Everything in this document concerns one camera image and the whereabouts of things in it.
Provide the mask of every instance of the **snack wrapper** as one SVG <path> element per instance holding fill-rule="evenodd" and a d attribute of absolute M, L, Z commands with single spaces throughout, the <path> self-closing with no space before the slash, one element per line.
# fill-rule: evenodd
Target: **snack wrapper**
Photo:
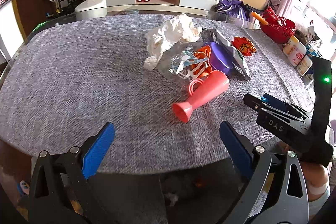
<path fill-rule="evenodd" d="M 253 53 L 257 52 L 253 43 L 246 37 L 234 37 L 231 44 L 244 56 L 252 56 Z"/>

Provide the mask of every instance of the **pink plastic bottle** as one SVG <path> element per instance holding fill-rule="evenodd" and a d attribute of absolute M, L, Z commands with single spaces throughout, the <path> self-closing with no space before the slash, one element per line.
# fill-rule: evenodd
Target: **pink plastic bottle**
<path fill-rule="evenodd" d="M 172 104 L 176 117 L 182 122 L 188 122 L 194 109 L 204 105 L 229 88 L 229 79 L 219 71 L 212 71 L 204 80 L 204 83 L 194 91 L 194 94 L 185 102 Z"/>

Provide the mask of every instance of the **table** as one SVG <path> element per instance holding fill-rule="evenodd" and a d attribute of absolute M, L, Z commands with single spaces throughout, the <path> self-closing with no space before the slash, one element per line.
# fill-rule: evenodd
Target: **table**
<path fill-rule="evenodd" d="M 182 123 L 171 104 L 186 92 L 159 70 L 143 69 L 146 33 L 172 16 L 122 15 L 73 22 L 37 34 L 0 90 L 0 138 L 25 153 L 64 153 L 115 124 L 115 141 L 99 171 L 151 174 L 186 169 L 228 157 L 219 125 L 228 120 L 256 145 L 273 135 L 255 123 L 246 93 L 269 93 L 311 109 L 302 81 L 281 49 L 261 30 L 194 18 L 228 39 L 248 37 L 251 81 L 235 71 L 230 88 Z"/>

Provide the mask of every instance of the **jar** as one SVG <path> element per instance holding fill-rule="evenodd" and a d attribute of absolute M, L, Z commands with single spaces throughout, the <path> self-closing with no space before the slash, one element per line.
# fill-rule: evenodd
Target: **jar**
<path fill-rule="evenodd" d="M 306 55 L 301 62 L 297 65 L 296 71 L 299 73 L 299 75 L 302 77 L 306 74 L 306 72 L 310 69 L 310 67 L 313 65 L 313 62 L 309 58 L 308 55 Z"/>
<path fill-rule="evenodd" d="M 283 53 L 287 57 L 290 56 L 291 52 L 295 49 L 295 47 L 297 47 L 298 43 L 300 43 L 299 39 L 292 35 L 291 38 L 288 40 L 287 44 L 283 47 Z"/>

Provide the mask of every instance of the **blue gripper pad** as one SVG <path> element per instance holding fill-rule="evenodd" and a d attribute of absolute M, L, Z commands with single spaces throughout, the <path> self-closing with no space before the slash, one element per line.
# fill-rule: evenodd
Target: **blue gripper pad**
<path fill-rule="evenodd" d="M 265 93 L 263 95 L 264 98 L 266 98 L 268 100 L 268 103 L 271 107 L 274 107 L 282 112 L 287 112 L 287 107 L 285 102 Z"/>
<path fill-rule="evenodd" d="M 96 174 L 100 163 L 114 140 L 114 135 L 115 130 L 113 123 L 107 123 L 83 157 L 82 172 L 86 179 Z"/>
<path fill-rule="evenodd" d="M 238 139 L 238 133 L 232 128 L 229 122 L 225 121 L 220 125 L 219 135 L 241 175 L 251 179 L 253 175 L 252 158 Z"/>

